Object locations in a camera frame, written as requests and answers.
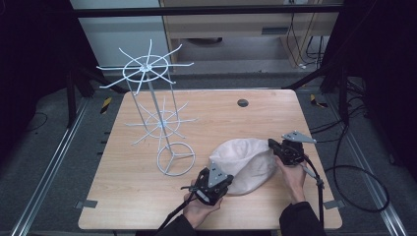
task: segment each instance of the person's hand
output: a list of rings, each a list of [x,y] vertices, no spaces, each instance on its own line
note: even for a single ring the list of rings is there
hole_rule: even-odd
[[[304,197],[303,186],[304,180],[306,179],[306,172],[301,166],[301,164],[305,164],[305,162],[296,166],[287,166],[282,163],[278,156],[275,157],[275,162],[282,172],[284,183],[288,188],[289,194],[291,196],[291,203],[297,204],[300,202],[305,202],[306,198]]]
[[[195,183],[196,180],[193,180],[191,182],[191,185],[194,185]],[[190,195],[191,193],[186,194],[184,196],[184,201],[188,200]],[[223,198],[219,199],[214,206],[208,206],[200,202],[200,200],[195,199],[191,201],[187,206],[185,206],[185,208],[183,209],[183,214],[188,219],[191,226],[193,226],[193,228],[197,228],[200,224],[202,224],[205,221],[206,217],[210,213],[220,209],[221,201],[223,201]]]

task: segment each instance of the black curtain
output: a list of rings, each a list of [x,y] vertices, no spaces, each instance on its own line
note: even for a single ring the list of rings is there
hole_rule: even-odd
[[[78,19],[43,14],[71,10],[69,1],[5,0],[5,6],[0,6],[1,164],[26,130],[38,100],[63,89],[70,70],[97,65]],[[89,89],[89,78],[75,80]]]
[[[358,1],[345,3],[354,6]],[[413,0],[372,0],[366,6],[339,15],[324,65],[335,56],[343,58],[348,75],[364,79],[365,101],[387,149],[417,180],[417,6]],[[340,53],[346,38],[350,41]],[[335,87],[337,82],[329,74],[324,84]]]

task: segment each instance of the table surface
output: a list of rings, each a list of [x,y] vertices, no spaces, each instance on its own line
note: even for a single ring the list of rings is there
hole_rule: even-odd
[[[161,110],[163,107],[167,111],[175,110],[170,90],[156,91],[155,95]],[[147,136],[143,126],[126,125],[143,123],[132,94],[126,93],[89,190],[88,200],[97,201],[97,205],[83,208],[79,220],[82,229],[156,229],[167,214],[182,203],[187,190],[180,188],[197,178],[209,165],[211,152],[222,143],[246,138],[281,142],[281,135],[294,130],[310,136],[293,90],[175,90],[174,95],[180,119],[197,120],[182,122],[177,130],[179,135],[173,134],[168,139],[193,149],[196,154],[194,166],[186,174],[175,177],[159,171],[156,165],[159,139]],[[249,105],[239,106],[239,99],[248,100]],[[150,92],[141,91],[137,101],[149,113],[155,114]],[[142,115],[146,120],[150,117],[144,110]],[[143,136],[146,137],[133,145]],[[315,146],[304,144],[304,150],[327,186],[324,202],[332,201],[333,195]],[[174,161],[171,170],[181,171],[189,164],[190,158]],[[280,175],[280,171],[276,171],[248,195],[226,195],[221,210],[212,213],[200,229],[278,229],[278,218],[290,203]],[[309,176],[305,182],[305,195],[318,215],[316,181]],[[325,228],[340,226],[338,209],[325,209]]]

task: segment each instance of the small black hole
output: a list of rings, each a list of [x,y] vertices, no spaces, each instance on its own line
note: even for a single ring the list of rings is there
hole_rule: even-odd
[[[240,107],[246,107],[246,106],[248,106],[248,105],[249,105],[249,101],[248,101],[247,99],[239,99],[239,100],[237,101],[237,104],[238,104]]]

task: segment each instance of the white cloth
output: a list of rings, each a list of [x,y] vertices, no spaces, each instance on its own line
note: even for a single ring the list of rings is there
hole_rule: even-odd
[[[256,190],[276,170],[267,140],[236,139],[219,147],[209,157],[226,174],[234,176],[227,194],[245,195]]]

